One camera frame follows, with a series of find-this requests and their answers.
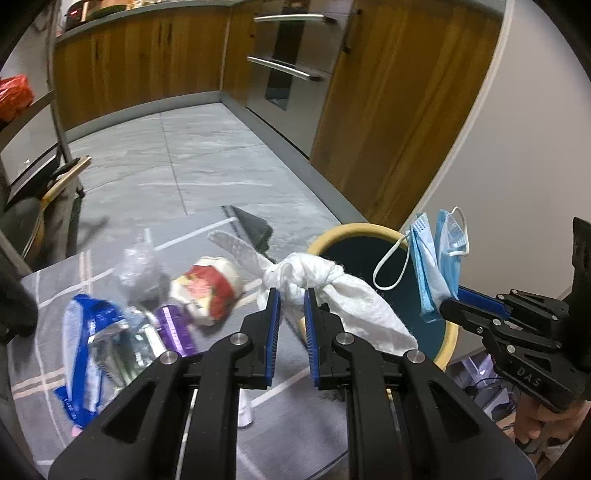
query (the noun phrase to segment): gray tile floor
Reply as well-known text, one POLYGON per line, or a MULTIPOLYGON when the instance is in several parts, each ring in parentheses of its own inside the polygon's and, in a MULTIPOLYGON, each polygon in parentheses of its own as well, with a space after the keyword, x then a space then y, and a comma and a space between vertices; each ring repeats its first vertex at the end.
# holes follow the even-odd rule
POLYGON ((78 249, 140 235, 144 228, 235 205, 274 228, 270 256, 283 259, 339 224, 322 202, 221 103, 115 125, 70 144, 91 155, 82 174, 78 249))

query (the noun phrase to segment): human hand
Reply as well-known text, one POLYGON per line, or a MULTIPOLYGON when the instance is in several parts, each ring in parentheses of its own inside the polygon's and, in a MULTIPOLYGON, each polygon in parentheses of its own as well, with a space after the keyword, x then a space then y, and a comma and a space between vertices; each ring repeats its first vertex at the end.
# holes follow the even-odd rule
POLYGON ((553 422, 544 430, 544 436, 566 442, 574 436, 589 412, 591 401, 577 400, 562 413, 552 413, 537 400, 521 394, 515 413, 513 431, 521 443, 528 443, 540 436, 544 424, 553 422))

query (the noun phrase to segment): oven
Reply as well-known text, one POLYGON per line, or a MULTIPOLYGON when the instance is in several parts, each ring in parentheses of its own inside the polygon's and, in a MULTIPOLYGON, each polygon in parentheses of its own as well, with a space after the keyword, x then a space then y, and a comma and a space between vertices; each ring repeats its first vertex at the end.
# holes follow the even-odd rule
POLYGON ((255 17, 247 106, 306 156, 328 93, 351 0, 270 0, 255 17))

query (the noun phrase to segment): red plastic bag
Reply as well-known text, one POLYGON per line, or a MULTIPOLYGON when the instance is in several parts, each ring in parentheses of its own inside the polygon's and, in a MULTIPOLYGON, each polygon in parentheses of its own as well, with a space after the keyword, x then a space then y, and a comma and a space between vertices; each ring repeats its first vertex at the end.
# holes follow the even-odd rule
POLYGON ((26 75, 0 80, 0 120, 11 122, 33 103, 35 95, 26 75))

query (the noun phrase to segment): red and white wrapper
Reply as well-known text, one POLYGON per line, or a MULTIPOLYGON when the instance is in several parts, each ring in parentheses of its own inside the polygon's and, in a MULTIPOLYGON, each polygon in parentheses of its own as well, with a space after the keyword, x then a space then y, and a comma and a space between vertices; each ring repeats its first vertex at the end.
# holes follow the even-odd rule
POLYGON ((221 257, 202 257, 170 284, 170 297, 185 305, 197 325, 215 325, 224 319, 240 295, 240 275, 221 257))

